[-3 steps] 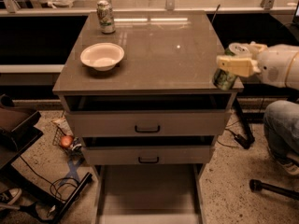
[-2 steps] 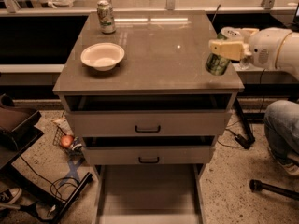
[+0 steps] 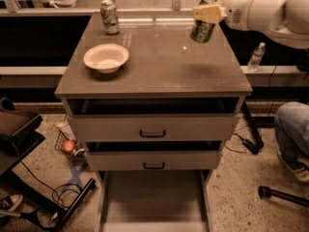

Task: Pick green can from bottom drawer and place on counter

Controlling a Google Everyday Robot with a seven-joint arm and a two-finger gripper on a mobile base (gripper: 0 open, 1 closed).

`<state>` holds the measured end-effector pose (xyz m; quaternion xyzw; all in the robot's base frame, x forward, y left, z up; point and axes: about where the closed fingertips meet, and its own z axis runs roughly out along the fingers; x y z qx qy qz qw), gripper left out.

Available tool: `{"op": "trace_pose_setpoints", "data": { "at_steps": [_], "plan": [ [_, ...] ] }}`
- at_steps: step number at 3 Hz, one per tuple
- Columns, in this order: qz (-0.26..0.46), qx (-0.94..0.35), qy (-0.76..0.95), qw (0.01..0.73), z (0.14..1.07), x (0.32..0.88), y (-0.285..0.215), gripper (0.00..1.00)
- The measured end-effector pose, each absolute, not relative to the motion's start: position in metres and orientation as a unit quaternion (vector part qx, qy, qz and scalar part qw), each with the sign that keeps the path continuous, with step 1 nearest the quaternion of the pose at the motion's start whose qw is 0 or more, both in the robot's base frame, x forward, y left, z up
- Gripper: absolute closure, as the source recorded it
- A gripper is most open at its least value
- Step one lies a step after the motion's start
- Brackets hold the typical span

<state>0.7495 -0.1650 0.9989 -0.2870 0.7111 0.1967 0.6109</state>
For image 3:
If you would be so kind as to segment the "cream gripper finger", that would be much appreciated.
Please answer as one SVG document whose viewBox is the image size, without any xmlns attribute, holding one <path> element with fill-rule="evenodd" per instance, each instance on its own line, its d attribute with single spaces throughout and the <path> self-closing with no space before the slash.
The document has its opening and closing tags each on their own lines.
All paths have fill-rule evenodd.
<svg viewBox="0 0 309 232">
<path fill-rule="evenodd" d="M 227 17 L 226 10 L 219 4 L 196 6 L 192 9 L 193 17 L 206 23 L 217 24 Z"/>
</svg>

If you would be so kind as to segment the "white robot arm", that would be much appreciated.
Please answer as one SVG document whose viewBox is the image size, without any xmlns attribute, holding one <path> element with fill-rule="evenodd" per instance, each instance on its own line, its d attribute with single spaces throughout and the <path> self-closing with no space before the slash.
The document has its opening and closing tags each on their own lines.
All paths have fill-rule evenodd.
<svg viewBox="0 0 309 232">
<path fill-rule="evenodd" d="M 196 20 L 255 31 L 285 46 L 309 47 L 309 0 L 218 0 L 192 9 Z"/>
</svg>

